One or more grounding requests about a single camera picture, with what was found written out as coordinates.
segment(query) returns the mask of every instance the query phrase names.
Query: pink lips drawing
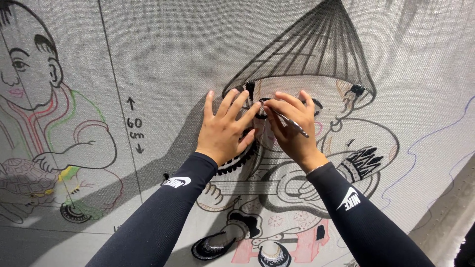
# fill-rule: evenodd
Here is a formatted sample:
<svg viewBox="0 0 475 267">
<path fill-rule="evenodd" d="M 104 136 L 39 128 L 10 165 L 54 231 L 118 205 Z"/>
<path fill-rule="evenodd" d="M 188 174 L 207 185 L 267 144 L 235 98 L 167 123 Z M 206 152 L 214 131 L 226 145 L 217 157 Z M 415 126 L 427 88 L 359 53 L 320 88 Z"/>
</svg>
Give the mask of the pink lips drawing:
<svg viewBox="0 0 475 267">
<path fill-rule="evenodd" d="M 18 97 L 18 98 L 22 98 L 23 97 L 23 94 L 25 94 L 25 91 L 23 91 L 23 89 L 20 89 L 20 88 L 15 88 L 15 89 L 12 89 L 10 91 L 8 91 L 13 97 Z"/>
</svg>

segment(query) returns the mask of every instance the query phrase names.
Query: metal tool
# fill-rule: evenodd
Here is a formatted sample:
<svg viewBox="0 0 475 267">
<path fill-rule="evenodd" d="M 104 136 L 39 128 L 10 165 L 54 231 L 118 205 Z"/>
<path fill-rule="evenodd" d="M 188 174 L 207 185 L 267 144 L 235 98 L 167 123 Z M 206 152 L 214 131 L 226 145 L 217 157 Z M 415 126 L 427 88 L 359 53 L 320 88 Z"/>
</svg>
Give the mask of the metal tool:
<svg viewBox="0 0 475 267">
<path fill-rule="evenodd" d="M 274 111 L 279 117 L 281 117 L 285 123 L 287 125 L 290 125 L 291 127 L 293 127 L 296 131 L 298 131 L 299 133 L 301 133 L 303 136 L 309 138 L 310 136 L 302 129 L 302 127 L 300 127 L 300 125 L 296 122 L 294 122 L 293 120 L 291 119 L 288 119 L 287 117 L 285 117 L 284 115 L 278 113 L 275 109 L 273 108 L 270 108 L 272 111 Z"/>
</svg>

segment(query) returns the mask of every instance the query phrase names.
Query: arrow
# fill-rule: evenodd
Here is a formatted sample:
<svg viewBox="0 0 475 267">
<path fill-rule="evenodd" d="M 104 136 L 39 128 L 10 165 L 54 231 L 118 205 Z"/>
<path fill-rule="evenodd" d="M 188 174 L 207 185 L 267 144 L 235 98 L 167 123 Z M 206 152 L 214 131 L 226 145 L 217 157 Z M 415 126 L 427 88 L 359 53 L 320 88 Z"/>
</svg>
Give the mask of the arrow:
<svg viewBox="0 0 475 267">
<path fill-rule="evenodd" d="M 145 149 L 142 149 L 142 148 L 140 147 L 140 144 L 139 144 L 139 143 L 138 143 L 137 145 L 138 145 L 139 147 L 136 147 L 135 150 L 136 150 L 139 154 L 142 154 L 142 152 L 143 152 Z"/>
<path fill-rule="evenodd" d="M 130 109 L 132 109 L 133 111 L 133 104 L 135 103 L 135 101 L 129 96 L 129 99 L 127 100 L 127 103 L 130 103 Z"/>
</svg>

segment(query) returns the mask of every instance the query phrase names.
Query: left hand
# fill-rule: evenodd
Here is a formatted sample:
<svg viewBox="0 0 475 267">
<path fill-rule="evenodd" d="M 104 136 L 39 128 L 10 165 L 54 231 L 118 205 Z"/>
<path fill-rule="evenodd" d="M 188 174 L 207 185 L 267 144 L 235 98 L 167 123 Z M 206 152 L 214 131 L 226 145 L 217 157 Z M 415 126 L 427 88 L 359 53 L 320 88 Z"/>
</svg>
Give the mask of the left hand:
<svg viewBox="0 0 475 267">
<path fill-rule="evenodd" d="M 236 89 L 229 91 L 223 102 L 221 102 L 216 115 L 213 115 L 212 109 L 214 92 L 210 91 L 206 96 L 203 125 L 199 132 L 196 152 L 212 158 L 218 166 L 241 154 L 254 141 L 255 129 L 252 129 L 243 138 L 240 139 L 240 137 L 254 118 L 254 115 L 259 111 L 260 102 L 254 103 L 236 121 L 236 116 L 249 96 L 249 92 L 247 90 L 241 92 L 231 105 L 237 94 L 238 91 Z"/>
<path fill-rule="evenodd" d="M 33 162 L 38 163 L 45 172 L 52 172 L 53 170 L 62 171 L 67 168 L 67 164 L 63 163 L 63 157 L 63 154 L 44 152 L 36 156 Z"/>
</svg>

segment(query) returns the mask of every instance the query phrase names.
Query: nike swoosh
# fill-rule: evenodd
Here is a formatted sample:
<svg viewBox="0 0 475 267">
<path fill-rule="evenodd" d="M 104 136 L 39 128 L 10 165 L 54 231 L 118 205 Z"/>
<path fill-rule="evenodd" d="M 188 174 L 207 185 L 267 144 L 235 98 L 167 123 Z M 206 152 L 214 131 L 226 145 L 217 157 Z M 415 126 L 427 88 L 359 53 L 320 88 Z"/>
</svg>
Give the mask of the nike swoosh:
<svg viewBox="0 0 475 267">
<path fill-rule="evenodd" d="M 346 193 L 345 198 L 343 199 L 342 203 L 336 208 L 336 210 L 338 210 L 353 193 L 356 193 L 356 195 L 358 195 L 358 192 L 353 187 L 348 188 L 348 192 Z"/>
<path fill-rule="evenodd" d="M 171 177 L 170 180 L 181 180 L 185 182 L 184 186 L 191 183 L 191 179 L 189 177 Z"/>
</svg>

